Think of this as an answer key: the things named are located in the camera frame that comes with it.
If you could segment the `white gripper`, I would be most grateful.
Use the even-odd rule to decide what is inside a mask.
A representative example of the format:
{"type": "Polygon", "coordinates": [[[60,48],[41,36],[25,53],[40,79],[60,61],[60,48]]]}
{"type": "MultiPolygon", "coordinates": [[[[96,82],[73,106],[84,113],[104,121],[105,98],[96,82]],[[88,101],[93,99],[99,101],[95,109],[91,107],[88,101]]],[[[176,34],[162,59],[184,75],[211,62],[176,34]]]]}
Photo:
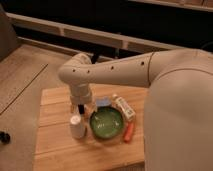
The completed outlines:
{"type": "Polygon", "coordinates": [[[73,105],[85,105],[92,102],[92,91],[88,84],[70,85],[70,100],[73,105]]]}

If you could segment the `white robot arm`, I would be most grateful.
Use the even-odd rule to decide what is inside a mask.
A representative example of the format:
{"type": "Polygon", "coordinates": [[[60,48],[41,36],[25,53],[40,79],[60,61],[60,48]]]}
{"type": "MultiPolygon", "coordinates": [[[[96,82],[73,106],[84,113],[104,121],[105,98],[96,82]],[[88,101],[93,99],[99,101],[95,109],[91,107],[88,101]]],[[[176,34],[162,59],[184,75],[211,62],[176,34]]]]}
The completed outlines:
{"type": "Polygon", "coordinates": [[[59,69],[71,101],[91,101],[89,85],[146,87],[146,171],[213,171],[213,53],[176,49],[93,64],[83,54],[59,69]]]}

